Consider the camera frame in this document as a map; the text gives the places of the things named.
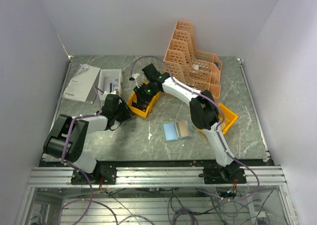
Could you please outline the yellow bin with black item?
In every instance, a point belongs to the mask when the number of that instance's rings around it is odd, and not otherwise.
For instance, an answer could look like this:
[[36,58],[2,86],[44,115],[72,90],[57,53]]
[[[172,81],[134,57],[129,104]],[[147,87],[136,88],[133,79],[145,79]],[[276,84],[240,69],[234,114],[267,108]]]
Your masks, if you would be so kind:
[[135,87],[133,91],[127,104],[133,113],[146,118],[159,99],[158,87],[155,83],[143,83],[139,88]]

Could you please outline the white plastic box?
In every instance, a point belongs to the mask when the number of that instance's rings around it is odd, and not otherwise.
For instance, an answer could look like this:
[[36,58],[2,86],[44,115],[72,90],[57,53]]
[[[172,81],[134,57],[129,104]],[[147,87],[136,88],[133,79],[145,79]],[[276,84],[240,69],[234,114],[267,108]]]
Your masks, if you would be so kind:
[[105,99],[104,93],[116,93],[121,95],[122,87],[122,71],[121,69],[101,69],[99,73],[98,88],[101,90],[99,96],[101,100]]

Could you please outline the green card holder wallet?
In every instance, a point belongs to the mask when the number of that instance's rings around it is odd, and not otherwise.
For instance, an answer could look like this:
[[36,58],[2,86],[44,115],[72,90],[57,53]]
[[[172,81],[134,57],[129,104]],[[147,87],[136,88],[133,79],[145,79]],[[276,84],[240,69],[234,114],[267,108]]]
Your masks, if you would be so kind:
[[188,121],[181,120],[162,124],[164,142],[172,142],[193,137]]

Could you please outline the orange credit card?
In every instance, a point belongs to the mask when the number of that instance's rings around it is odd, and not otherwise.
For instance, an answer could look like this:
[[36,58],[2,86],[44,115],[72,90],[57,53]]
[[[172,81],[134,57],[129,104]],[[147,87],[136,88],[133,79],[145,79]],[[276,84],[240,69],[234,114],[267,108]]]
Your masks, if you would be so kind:
[[175,123],[175,130],[177,138],[186,138],[190,137],[191,133],[188,127],[188,123],[185,120],[181,120]]

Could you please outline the peach plastic file organizer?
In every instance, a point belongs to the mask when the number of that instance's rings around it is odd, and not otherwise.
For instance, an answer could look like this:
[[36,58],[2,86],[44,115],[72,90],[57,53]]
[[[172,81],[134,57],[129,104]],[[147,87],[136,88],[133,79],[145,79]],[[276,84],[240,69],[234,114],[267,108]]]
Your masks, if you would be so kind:
[[220,98],[222,61],[216,54],[197,48],[194,27],[191,22],[178,20],[163,61],[165,72],[194,89],[212,93],[217,102]]

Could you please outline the yellow bin with boxes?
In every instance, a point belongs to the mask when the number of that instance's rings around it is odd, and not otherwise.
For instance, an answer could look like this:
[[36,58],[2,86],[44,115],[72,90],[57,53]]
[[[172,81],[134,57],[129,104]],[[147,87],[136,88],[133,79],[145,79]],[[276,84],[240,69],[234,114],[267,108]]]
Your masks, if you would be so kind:
[[[239,116],[222,103],[219,103],[218,106],[223,111],[225,117],[224,123],[220,125],[221,131],[223,135],[225,135],[228,129],[237,121]],[[219,122],[223,119],[222,114],[214,105],[209,106],[209,104],[199,103],[198,112],[200,114],[199,122],[203,122],[204,125],[207,123],[211,124],[212,122]]]

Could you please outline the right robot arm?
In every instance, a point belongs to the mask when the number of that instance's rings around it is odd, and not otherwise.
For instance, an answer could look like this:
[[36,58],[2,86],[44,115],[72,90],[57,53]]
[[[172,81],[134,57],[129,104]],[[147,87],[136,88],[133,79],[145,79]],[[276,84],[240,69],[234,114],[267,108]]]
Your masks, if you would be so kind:
[[190,108],[191,121],[207,137],[216,156],[219,166],[218,177],[224,183],[230,183],[235,177],[240,165],[222,134],[220,125],[224,120],[219,114],[224,114],[215,103],[210,91],[199,91],[181,83],[171,73],[160,73],[153,64],[142,69],[143,74],[131,74],[129,80],[136,85],[134,91],[138,97],[137,103],[148,106],[158,92],[170,94]]

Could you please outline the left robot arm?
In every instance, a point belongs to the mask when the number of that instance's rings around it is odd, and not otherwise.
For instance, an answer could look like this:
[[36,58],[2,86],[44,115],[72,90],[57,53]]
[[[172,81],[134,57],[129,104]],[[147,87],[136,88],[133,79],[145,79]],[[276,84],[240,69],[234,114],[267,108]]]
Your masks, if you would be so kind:
[[109,94],[104,105],[94,114],[78,117],[59,115],[45,140],[43,152],[74,168],[72,184],[115,184],[116,169],[85,153],[85,139],[93,132],[114,131],[131,117],[132,111],[126,102],[118,95]]

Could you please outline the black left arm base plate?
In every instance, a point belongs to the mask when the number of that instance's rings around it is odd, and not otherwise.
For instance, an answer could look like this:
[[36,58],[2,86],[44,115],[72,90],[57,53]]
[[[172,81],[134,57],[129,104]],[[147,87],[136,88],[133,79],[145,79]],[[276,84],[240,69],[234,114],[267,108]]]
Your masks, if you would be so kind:
[[[116,182],[117,170],[114,166],[106,163],[99,163],[92,173],[85,173],[91,184],[110,184],[113,185]],[[88,181],[86,177],[77,171],[73,171],[71,177],[71,184],[73,185],[86,185]]]

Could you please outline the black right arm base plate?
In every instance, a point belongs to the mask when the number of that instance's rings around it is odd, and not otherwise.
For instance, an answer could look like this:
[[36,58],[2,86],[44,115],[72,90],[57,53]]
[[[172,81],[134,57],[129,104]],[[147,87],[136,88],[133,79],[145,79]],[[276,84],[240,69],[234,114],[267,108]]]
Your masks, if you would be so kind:
[[218,164],[204,167],[203,172],[198,175],[203,178],[205,184],[244,184],[247,182],[244,169],[236,162],[226,167]]

